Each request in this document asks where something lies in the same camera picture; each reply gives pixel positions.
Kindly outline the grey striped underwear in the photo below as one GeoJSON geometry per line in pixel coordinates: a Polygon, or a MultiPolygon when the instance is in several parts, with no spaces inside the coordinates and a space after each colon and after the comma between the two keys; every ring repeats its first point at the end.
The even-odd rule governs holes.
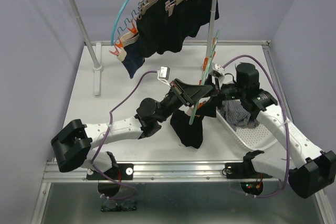
{"type": "Polygon", "coordinates": [[[251,117],[239,100],[223,101],[219,109],[221,116],[229,124],[229,126],[237,131],[240,129],[255,129],[260,123],[251,117]]]}

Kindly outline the black underwear beige waistband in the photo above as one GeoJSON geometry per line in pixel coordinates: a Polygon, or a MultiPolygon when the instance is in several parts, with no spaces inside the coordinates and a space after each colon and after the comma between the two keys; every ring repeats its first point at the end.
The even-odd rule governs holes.
{"type": "Polygon", "coordinates": [[[170,125],[181,143],[195,149],[199,149],[203,143],[203,119],[205,116],[199,116],[199,107],[192,125],[188,124],[190,116],[182,110],[175,111],[170,119],[170,125]]]}

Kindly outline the green clip hanger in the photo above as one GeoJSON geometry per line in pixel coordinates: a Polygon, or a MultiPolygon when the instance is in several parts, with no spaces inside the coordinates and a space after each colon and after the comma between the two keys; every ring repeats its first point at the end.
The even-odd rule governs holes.
{"type": "MultiPolygon", "coordinates": [[[[211,69],[211,65],[212,65],[212,61],[213,61],[213,58],[214,58],[215,53],[216,53],[216,47],[217,47],[217,43],[218,43],[218,39],[219,39],[220,35],[221,35],[221,31],[218,30],[216,32],[216,35],[215,35],[214,39],[213,39],[211,50],[210,50],[210,53],[208,55],[208,58],[207,58],[207,60],[204,60],[203,74],[202,74],[202,78],[201,78],[201,85],[204,85],[205,81],[208,78],[208,75],[209,75],[209,72],[210,72],[210,69],[211,69]]],[[[193,106],[193,111],[192,111],[190,120],[188,122],[189,125],[192,125],[193,122],[194,122],[194,118],[196,116],[196,111],[198,109],[199,103],[200,103],[200,99],[198,99],[193,106]]]]}

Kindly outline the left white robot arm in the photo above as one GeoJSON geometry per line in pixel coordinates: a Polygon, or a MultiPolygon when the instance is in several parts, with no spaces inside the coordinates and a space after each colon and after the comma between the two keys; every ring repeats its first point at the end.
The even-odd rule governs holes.
{"type": "Polygon", "coordinates": [[[81,167],[106,179],[113,178],[118,165],[111,152],[101,151],[103,145],[148,138],[181,106],[193,106],[212,91],[209,84],[192,85],[174,79],[162,101],[143,99],[135,115],[127,119],[100,124],[83,124],[80,119],[70,121],[51,140],[59,171],[67,173],[81,167]]]}

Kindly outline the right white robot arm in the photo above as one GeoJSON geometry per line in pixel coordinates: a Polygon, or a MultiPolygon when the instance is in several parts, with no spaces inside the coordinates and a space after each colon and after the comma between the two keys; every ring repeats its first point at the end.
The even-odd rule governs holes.
{"type": "Polygon", "coordinates": [[[236,80],[222,85],[197,114],[215,117],[231,101],[238,101],[251,119],[263,125],[274,141],[281,144],[286,157],[272,154],[268,145],[251,150],[240,163],[225,166],[227,178],[252,178],[266,174],[289,184],[301,198],[308,198],[335,180],[335,153],[325,152],[311,143],[287,118],[281,101],[260,88],[259,72],[251,63],[236,67],[236,80]]]}

